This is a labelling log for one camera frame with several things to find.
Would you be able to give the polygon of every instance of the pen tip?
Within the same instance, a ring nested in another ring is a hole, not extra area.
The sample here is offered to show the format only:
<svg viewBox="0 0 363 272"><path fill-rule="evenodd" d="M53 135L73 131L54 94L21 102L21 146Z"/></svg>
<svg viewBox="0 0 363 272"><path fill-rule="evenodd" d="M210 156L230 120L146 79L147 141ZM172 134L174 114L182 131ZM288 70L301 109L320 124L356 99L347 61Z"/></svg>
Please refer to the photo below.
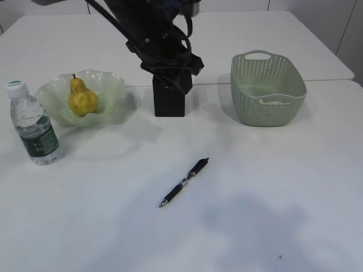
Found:
<svg viewBox="0 0 363 272"><path fill-rule="evenodd" d="M168 203L168 200L164 199L160 205L159 205L159 208L161 208L162 206L166 205Z"/></svg>

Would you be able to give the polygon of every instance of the bottle label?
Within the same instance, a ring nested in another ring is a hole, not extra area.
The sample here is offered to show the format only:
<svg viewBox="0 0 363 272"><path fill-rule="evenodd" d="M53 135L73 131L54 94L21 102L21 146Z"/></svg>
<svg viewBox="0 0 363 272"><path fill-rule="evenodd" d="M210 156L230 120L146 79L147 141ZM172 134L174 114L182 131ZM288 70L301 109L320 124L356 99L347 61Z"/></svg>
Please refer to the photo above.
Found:
<svg viewBox="0 0 363 272"><path fill-rule="evenodd" d="M52 126L45 133L34 139L20 138L31 157L47 156L56 150L59 145Z"/></svg>

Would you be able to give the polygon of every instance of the glass bowl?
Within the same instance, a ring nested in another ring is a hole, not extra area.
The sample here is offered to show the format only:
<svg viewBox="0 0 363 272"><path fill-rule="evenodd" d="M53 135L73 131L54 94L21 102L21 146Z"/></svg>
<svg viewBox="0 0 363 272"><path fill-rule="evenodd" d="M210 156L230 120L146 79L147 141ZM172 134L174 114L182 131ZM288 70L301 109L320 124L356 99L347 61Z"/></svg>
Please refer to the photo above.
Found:
<svg viewBox="0 0 363 272"><path fill-rule="evenodd" d="M124 80L119 76L103 71L83 70L75 73L87 88L98 96L98 109L86 116L78 116L69 109L70 81L73 74L59 75L37 91L35 98L44 107L51 119L64 127L85 127L106 122L118 101L127 97Z"/></svg>

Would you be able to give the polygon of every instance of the pen grip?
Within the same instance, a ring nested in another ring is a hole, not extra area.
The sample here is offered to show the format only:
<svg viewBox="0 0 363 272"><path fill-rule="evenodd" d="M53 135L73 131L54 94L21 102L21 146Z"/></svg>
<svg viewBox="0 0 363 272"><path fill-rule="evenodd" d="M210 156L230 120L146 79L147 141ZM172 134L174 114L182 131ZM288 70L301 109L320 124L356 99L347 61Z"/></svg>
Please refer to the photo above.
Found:
<svg viewBox="0 0 363 272"><path fill-rule="evenodd" d="M174 187L174 189L170 193L168 193L165 199L168 200L168 202L170 202L182 190L182 188L183 186L178 184L176 187Z"/></svg>

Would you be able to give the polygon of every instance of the basket handle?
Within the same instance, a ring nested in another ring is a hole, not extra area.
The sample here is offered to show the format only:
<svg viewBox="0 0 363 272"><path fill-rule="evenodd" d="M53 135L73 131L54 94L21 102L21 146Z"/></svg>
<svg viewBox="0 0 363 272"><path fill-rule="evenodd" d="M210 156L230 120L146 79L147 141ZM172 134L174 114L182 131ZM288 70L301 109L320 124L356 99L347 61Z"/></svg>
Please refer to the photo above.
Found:
<svg viewBox="0 0 363 272"><path fill-rule="evenodd" d="M294 99L291 99L289 102L284 102L284 103L281 103L281 102L278 102L278 101L273 101L274 98L276 98L276 100L278 100L278 99L280 99L282 97L285 97L285 96L284 95L268 95L268 96L265 96L265 97L261 97L261 99L259 99L259 103L261 105L276 105L276 106L281 106L281 105L290 105L290 104L292 104L295 101Z"/></svg>
<svg viewBox="0 0 363 272"><path fill-rule="evenodd" d="M247 52L246 54L242 54L241 57L247 59L246 57L248 55L252 55L252 54L264 54L264 55L268 55L271 57L274 56L274 54L270 53L270 52L267 52L267 51L263 51L263 50L254 50L254 51L250 51L250 52Z"/></svg>

